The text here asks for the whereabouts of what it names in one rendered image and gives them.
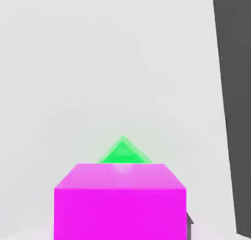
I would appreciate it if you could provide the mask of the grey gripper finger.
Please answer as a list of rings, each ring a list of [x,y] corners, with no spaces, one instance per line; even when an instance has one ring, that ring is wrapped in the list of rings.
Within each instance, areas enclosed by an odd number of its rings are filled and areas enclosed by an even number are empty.
[[[206,227],[198,221],[193,221],[187,213],[187,240],[207,240]]]

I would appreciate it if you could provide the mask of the small magenta cube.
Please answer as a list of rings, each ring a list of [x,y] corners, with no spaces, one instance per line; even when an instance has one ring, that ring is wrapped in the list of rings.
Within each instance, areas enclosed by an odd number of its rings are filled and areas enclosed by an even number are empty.
[[[78,164],[54,189],[53,240],[187,240],[186,188],[165,164]]]

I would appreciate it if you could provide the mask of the small green cube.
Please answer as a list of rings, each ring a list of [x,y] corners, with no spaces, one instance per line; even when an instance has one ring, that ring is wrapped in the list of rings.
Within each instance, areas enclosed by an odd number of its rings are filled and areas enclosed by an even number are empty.
[[[120,136],[98,163],[151,164],[152,160],[139,150],[127,137]]]

